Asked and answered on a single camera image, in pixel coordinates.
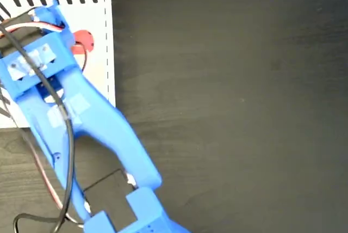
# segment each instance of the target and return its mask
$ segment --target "white card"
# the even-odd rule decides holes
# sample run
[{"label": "white card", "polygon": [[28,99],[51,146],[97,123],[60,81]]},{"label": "white card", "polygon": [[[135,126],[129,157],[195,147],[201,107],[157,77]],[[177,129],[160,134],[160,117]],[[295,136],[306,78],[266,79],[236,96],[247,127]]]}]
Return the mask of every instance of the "white card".
[{"label": "white card", "polygon": [[[84,70],[85,77],[115,105],[114,47],[111,0],[58,0],[59,8],[65,16],[70,29],[76,36],[92,40],[88,45],[88,60]],[[15,17],[31,7],[52,5],[52,0],[0,0],[0,20]],[[82,65],[84,54],[81,49],[74,51],[77,62]],[[5,89],[8,108],[20,127],[28,124],[19,107],[10,99]],[[6,116],[0,101],[0,128],[15,127]]]}]

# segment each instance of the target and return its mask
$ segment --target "wood grain surface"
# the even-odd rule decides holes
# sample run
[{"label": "wood grain surface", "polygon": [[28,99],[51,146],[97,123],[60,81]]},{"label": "wood grain surface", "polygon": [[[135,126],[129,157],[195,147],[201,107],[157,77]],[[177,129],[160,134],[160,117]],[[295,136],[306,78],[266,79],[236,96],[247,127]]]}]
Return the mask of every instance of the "wood grain surface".
[{"label": "wood grain surface", "polygon": [[[195,233],[347,232],[347,5],[113,0],[117,105],[170,217]],[[79,140],[82,185],[117,165]],[[0,189],[1,232],[19,212],[58,213],[13,131],[0,133]]]}]

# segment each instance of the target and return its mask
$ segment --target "wire bundle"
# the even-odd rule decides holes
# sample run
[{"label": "wire bundle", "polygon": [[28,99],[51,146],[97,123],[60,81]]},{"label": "wire bundle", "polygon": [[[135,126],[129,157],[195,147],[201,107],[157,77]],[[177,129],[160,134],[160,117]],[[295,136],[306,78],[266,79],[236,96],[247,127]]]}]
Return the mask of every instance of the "wire bundle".
[{"label": "wire bundle", "polygon": [[[21,27],[37,27],[41,29],[47,29],[54,32],[61,32],[63,29],[61,27],[55,26],[53,24],[49,24],[46,22],[28,22],[28,23],[18,23],[11,25],[9,27],[4,27],[2,24],[0,24],[0,38],[8,38],[8,40],[12,43],[12,45],[19,51],[19,53],[23,56],[25,61],[29,64],[29,66],[33,69],[34,73],[39,77],[41,83],[43,86],[47,89],[48,93],[53,97],[54,102],[57,104],[60,113],[65,121],[66,130],[68,134],[69,139],[69,163],[68,163],[68,172],[67,172],[67,181],[66,181],[66,187],[65,187],[65,194],[64,194],[64,200],[63,203],[59,199],[59,196],[57,195],[56,191],[54,190],[52,184],[50,183],[45,170],[40,162],[39,156],[37,155],[35,151],[35,147],[33,143],[28,138],[27,134],[23,129],[20,129],[17,125],[15,119],[10,114],[10,111],[6,105],[6,103],[3,104],[5,106],[5,110],[10,114],[12,121],[15,123],[16,127],[19,129],[21,136],[23,137],[24,141],[29,145],[30,150],[33,155],[33,159],[35,162],[36,167],[38,168],[42,179],[48,189],[48,191],[51,194],[51,197],[55,201],[57,207],[60,209],[59,216],[57,218],[47,218],[47,217],[41,217],[41,216],[35,216],[31,214],[22,213],[15,217],[13,226],[14,226],[14,232],[18,233],[18,221],[21,218],[26,218],[38,222],[45,222],[45,223],[55,223],[55,226],[52,228],[51,233],[57,233],[61,226],[63,225],[64,221],[67,219],[68,221],[71,221],[78,225],[78,227],[82,228],[83,225],[79,224],[75,219],[73,219],[68,214],[70,199],[71,199],[71,191],[72,191],[72,181],[74,176],[74,155],[75,155],[75,144],[74,144],[74,134],[73,134],[73,128],[72,128],[72,122],[69,117],[69,113],[62,101],[62,99],[59,97],[55,89],[51,86],[50,82],[46,79],[45,75],[42,73],[42,71],[35,65],[33,60],[30,58],[28,53],[24,50],[22,45],[19,43],[19,41],[11,34],[16,29],[19,29]],[[83,46],[84,52],[85,52],[85,60],[82,66],[82,70],[84,70],[86,66],[87,61],[87,51],[82,43],[76,43],[77,45]],[[0,88],[0,97],[4,98],[2,96],[2,91]]]}]

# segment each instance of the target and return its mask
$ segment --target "sticker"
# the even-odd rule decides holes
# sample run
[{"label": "sticker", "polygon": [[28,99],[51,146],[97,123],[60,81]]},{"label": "sticker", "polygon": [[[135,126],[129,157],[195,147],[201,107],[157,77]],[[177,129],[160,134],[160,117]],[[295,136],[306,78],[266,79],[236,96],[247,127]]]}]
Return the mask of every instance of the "sticker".
[{"label": "sticker", "polygon": [[[38,49],[29,52],[28,55],[41,71],[46,70],[47,64],[56,58],[48,44],[38,47]],[[29,66],[23,56],[19,56],[9,63],[7,69],[13,81],[18,81],[27,75],[35,75],[34,70]]]},{"label": "sticker", "polygon": [[[79,93],[69,98],[68,100],[63,99],[63,103],[66,107],[66,110],[68,111],[69,118],[72,120],[72,123],[74,125],[82,124],[79,115],[91,107],[84,96]],[[61,112],[57,105],[52,106],[48,110],[47,117],[49,123],[53,128],[57,128],[65,124],[63,116],[61,115]]]}]

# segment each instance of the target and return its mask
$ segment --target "blue robotic gripper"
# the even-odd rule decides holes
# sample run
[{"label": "blue robotic gripper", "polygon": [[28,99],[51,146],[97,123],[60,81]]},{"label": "blue robotic gripper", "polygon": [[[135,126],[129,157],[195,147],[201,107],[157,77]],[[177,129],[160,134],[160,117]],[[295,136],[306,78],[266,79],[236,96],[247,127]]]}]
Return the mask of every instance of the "blue robotic gripper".
[{"label": "blue robotic gripper", "polygon": [[[189,233],[166,214],[154,190],[161,176],[122,113],[83,76],[70,50],[74,35],[57,3],[35,9],[40,21],[64,25],[62,32],[45,30],[43,36],[24,49],[58,91],[72,119],[75,137],[87,134],[114,152],[128,174],[134,177],[136,189],[126,196],[137,220],[119,233]],[[0,54],[0,79],[11,98],[26,117],[63,188],[66,186],[69,146],[64,120],[57,105],[47,103],[37,75],[30,71],[18,51],[6,57]],[[85,198],[76,178],[72,203],[84,222],[85,233],[115,233],[108,215],[94,216],[85,208]]]}]

